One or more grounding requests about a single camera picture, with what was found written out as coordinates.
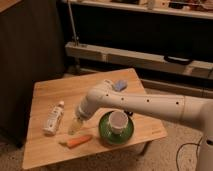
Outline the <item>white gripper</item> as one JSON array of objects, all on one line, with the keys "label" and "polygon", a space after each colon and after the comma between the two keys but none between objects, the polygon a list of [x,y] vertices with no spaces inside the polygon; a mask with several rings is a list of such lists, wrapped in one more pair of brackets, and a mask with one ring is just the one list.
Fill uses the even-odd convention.
[{"label": "white gripper", "polygon": [[77,118],[72,119],[68,129],[68,134],[74,135],[77,131],[79,131],[83,125],[83,121],[89,120],[96,111],[97,104],[84,97],[76,107],[75,115]]}]

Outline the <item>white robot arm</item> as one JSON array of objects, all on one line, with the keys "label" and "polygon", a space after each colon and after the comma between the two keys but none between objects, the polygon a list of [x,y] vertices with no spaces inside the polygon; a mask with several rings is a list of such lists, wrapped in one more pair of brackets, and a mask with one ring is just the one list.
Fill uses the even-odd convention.
[{"label": "white robot arm", "polygon": [[213,99],[184,95],[137,94],[117,91],[103,80],[87,91],[75,116],[89,120],[99,108],[115,108],[179,123],[203,133],[196,171],[213,171]]}]

